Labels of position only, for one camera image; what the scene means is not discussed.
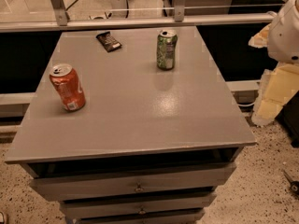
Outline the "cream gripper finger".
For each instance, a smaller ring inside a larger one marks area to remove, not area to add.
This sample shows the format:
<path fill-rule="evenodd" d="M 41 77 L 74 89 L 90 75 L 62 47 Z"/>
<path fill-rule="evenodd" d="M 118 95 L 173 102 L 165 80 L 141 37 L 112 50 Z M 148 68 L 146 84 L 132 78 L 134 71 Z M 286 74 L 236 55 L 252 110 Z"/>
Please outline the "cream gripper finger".
<path fill-rule="evenodd" d="M 252 36 L 249 40 L 249 45 L 257 49 L 266 48 L 268 44 L 269 28 L 270 25 L 267 24 L 260 32 Z"/>
<path fill-rule="evenodd" d="M 256 126 L 270 124 L 297 92 L 299 92 L 298 64 L 278 63 L 273 71 L 265 69 L 253 107 L 252 122 Z"/>

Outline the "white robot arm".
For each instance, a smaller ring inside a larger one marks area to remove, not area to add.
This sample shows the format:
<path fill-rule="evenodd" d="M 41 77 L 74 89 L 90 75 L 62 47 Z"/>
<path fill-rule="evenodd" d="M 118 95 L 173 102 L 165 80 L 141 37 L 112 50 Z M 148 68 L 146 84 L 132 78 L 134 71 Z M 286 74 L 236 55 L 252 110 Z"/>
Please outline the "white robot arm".
<path fill-rule="evenodd" d="M 288 0 L 249 45 L 267 48 L 268 56 L 278 62 L 273 71 L 263 72 L 251 116 L 256 126 L 266 126 L 299 92 L 299 0 Z"/>

